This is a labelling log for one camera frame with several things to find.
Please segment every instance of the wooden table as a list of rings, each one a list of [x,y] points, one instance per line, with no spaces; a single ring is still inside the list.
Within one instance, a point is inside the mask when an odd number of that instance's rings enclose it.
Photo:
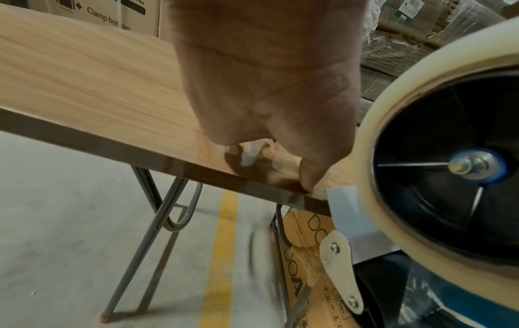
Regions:
[[[245,166],[209,141],[169,43],[7,5],[0,5],[0,129],[324,215],[326,189],[352,184],[351,158],[305,194],[299,158],[277,144]]]

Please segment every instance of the human hand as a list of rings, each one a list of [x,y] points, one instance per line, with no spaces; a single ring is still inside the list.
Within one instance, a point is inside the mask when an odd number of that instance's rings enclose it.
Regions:
[[[169,0],[184,91],[209,139],[274,138],[311,191],[352,149],[365,0]]]

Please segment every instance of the gray floor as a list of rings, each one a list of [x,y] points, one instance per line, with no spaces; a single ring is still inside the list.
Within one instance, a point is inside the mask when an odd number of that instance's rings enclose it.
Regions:
[[[152,218],[130,167],[5,133],[0,154],[0,327],[101,326]],[[163,193],[173,181],[154,177]],[[179,204],[189,204],[194,186]],[[204,187],[171,254],[171,234],[159,234],[116,308],[121,320],[106,327],[199,327],[221,199],[222,190]],[[273,211],[239,197],[232,328],[282,326],[267,230]]]

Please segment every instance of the finger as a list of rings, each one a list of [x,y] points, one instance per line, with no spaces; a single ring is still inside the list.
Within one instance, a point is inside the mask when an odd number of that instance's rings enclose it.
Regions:
[[[315,164],[307,159],[301,159],[299,164],[299,183],[301,187],[310,192],[321,181],[330,167]]]

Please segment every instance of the yellow stripe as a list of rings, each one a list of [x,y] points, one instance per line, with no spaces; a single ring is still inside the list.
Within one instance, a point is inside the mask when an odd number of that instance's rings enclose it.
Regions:
[[[223,191],[200,328],[229,328],[238,194]]]

